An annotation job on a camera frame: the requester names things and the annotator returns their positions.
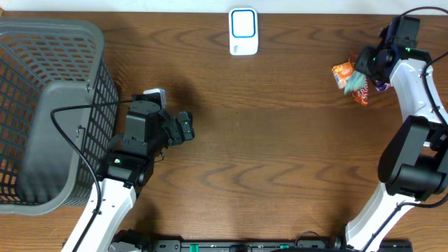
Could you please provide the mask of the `red blue snack bag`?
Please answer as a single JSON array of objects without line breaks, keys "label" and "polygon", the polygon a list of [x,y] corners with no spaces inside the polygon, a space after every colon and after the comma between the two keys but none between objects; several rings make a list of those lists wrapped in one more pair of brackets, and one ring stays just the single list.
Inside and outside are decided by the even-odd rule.
[{"label": "red blue snack bag", "polygon": [[390,83],[386,83],[386,82],[378,81],[378,80],[376,80],[374,82],[374,86],[378,92],[383,92],[383,91],[393,87],[392,84],[390,84]]}]

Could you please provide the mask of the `teal flushable wipes packet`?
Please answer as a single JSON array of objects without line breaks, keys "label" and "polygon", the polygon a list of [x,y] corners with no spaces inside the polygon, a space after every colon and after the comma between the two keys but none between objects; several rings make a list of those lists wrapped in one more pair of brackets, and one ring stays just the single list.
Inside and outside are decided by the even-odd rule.
[{"label": "teal flushable wipes packet", "polygon": [[350,92],[357,91],[364,87],[367,76],[357,70],[346,80],[344,87],[344,94],[347,95]]}]

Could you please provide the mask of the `orange snack bar wrapper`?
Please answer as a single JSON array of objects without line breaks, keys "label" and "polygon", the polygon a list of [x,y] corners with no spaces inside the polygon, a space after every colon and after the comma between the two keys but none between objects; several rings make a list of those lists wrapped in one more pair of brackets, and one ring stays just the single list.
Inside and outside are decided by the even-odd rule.
[{"label": "orange snack bar wrapper", "polygon": [[[351,63],[352,67],[355,67],[356,60],[358,58],[358,54],[354,51],[350,51],[349,54],[349,62]],[[359,104],[363,106],[368,105],[368,80],[364,81],[363,87],[354,90],[351,92],[353,95],[353,100],[355,102],[358,102]]]}]

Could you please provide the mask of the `orange Kleenex tissue pack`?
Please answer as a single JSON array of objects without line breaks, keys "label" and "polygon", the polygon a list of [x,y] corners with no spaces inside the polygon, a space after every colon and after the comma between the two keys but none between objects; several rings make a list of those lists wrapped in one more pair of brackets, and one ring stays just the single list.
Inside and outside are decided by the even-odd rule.
[{"label": "orange Kleenex tissue pack", "polygon": [[332,68],[332,74],[339,89],[346,87],[347,81],[352,77],[353,73],[354,67],[350,62],[338,64]]}]

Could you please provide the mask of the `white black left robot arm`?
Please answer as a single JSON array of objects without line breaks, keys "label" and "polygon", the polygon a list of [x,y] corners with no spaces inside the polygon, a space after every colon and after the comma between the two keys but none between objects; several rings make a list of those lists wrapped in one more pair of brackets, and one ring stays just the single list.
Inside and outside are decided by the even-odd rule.
[{"label": "white black left robot arm", "polygon": [[157,156],[195,137],[192,113],[173,118],[155,99],[128,103],[125,133],[112,138],[99,161],[90,198],[63,251],[107,251],[152,176]]}]

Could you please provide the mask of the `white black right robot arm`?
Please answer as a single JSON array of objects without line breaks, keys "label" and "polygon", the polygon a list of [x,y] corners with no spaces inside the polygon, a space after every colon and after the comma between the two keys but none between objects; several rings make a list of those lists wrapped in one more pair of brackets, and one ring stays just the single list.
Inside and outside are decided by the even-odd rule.
[{"label": "white black right robot arm", "polygon": [[381,31],[378,46],[366,46],[357,58],[354,81],[369,78],[391,84],[403,123],[381,154],[379,184],[367,204],[345,227],[343,245],[352,251],[378,251],[392,227],[411,209],[432,209],[447,189],[447,111],[433,82],[429,52],[417,48],[419,19],[394,17]]}]

